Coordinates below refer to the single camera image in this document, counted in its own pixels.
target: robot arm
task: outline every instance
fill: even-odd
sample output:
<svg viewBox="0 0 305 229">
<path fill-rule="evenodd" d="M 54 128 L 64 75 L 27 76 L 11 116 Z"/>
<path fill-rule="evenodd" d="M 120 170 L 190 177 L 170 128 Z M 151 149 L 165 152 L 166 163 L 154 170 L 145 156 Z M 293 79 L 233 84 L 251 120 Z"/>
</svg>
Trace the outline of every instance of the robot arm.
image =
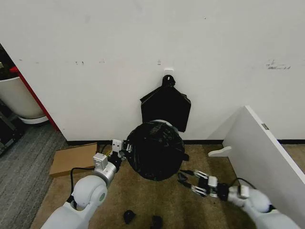
<svg viewBox="0 0 305 229">
<path fill-rule="evenodd" d="M 113 140 L 109 157 L 97 153 L 93 157 L 93 175 L 80 179 L 63 206 L 56 209 L 42 226 L 42 229 L 87 229 L 89 220 L 107 197 L 107 188 L 119 170 L 122 156 L 119 151 L 122 142 Z"/>
<path fill-rule="evenodd" d="M 275 209 L 269 198 L 261 191 L 248 186 L 229 187 L 225 183 L 218 183 L 217 178 L 198 170 L 181 170 L 199 178 L 198 186 L 186 182 L 187 177 L 178 173 L 178 181 L 190 188 L 194 193 L 205 197 L 210 195 L 229 201 L 241 207 L 253 220 L 258 229 L 300 229 L 288 216 Z"/>
</svg>

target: cardboard box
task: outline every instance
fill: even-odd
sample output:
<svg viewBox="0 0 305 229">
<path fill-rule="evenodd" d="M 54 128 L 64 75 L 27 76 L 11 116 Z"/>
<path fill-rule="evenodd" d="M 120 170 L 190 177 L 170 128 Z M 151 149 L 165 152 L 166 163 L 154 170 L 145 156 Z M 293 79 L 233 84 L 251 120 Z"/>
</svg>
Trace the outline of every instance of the cardboard box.
<svg viewBox="0 0 305 229">
<path fill-rule="evenodd" d="M 74 167 L 94 167 L 92 157 L 98 150 L 97 143 L 93 143 L 56 151 L 49 175 L 51 177 L 61 177 L 69 175 L 71 169 Z M 75 169 L 73 173 L 84 171 Z"/>
</svg>

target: white wall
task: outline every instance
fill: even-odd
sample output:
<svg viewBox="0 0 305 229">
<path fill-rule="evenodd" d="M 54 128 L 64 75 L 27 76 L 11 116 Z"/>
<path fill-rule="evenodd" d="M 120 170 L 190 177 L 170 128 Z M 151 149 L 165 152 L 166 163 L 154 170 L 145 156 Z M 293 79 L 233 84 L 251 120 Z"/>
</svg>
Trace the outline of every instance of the white wall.
<svg viewBox="0 0 305 229">
<path fill-rule="evenodd" d="M 305 139 L 304 41 L 303 0 L 0 6 L 0 43 L 68 140 L 125 139 L 168 67 L 192 101 L 183 139 L 223 139 L 245 104 L 276 138 Z"/>
</svg>

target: carpet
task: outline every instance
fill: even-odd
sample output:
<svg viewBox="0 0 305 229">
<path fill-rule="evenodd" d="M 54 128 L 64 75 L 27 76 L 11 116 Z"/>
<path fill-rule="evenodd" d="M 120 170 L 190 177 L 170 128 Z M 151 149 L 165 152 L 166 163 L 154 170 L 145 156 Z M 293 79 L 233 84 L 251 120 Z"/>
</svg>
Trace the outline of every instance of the carpet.
<svg viewBox="0 0 305 229">
<path fill-rule="evenodd" d="M 198 169 L 217 176 L 221 182 L 230 183 L 235 173 L 228 158 L 209 158 L 208 152 L 221 149 L 222 146 L 186 145 L 190 161 L 184 161 L 181 169 Z M 90 172 L 75 174 L 75 181 L 89 175 Z M 197 179 L 190 178 L 197 184 Z M 31 226 L 40 228 L 50 214 L 70 194 L 70 177 L 58 177 L 53 180 L 50 189 Z M 131 209 L 137 215 L 125 225 L 123 213 Z M 142 178 L 130 167 L 127 161 L 122 163 L 120 171 L 110 185 L 103 205 L 97 209 L 90 221 L 90 229 L 145 229 L 150 228 L 152 216 L 163 218 L 164 229 L 254 229 L 251 219 L 238 207 L 217 198 L 201 196 L 177 182 L 176 175 L 155 182 Z"/>
<path fill-rule="evenodd" d="M 49 169 L 55 150 L 65 138 L 50 124 L 31 126 L 0 157 L 0 228 L 27 229 L 52 179 Z"/>
</svg>

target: black baseboard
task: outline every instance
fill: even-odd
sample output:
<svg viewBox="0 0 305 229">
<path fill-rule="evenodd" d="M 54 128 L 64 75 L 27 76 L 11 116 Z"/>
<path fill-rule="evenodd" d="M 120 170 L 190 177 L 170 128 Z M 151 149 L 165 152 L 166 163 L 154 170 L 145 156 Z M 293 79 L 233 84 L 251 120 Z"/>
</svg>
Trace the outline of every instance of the black baseboard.
<svg viewBox="0 0 305 229">
<path fill-rule="evenodd" d="M 80 146 L 97 142 L 99 145 L 110 145 L 111 140 L 96 140 L 96 141 L 67 141 L 70 146 Z M 185 145 L 221 145 L 223 140 L 183 140 Z"/>
<path fill-rule="evenodd" d="M 185 145 L 221 145 L 223 140 L 183 140 Z"/>
<path fill-rule="evenodd" d="M 99 145 L 108 144 L 110 145 L 112 142 L 111 140 L 99 140 L 99 141 L 67 141 L 68 145 L 70 146 L 80 146 L 89 143 L 97 142 Z M 223 140 L 184 140 L 184 144 L 186 145 L 221 145 Z M 278 139 L 280 144 L 305 144 L 305 139 Z"/>
<path fill-rule="evenodd" d="M 299 145 L 305 144 L 305 139 L 278 139 L 278 142 L 281 144 Z"/>
<path fill-rule="evenodd" d="M 81 146 L 90 143 L 97 143 L 99 145 L 110 145 L 112 143 L 111 140 L 95 140 L 95 141 L 67 141 L 69 146 Z"/>
</svg>

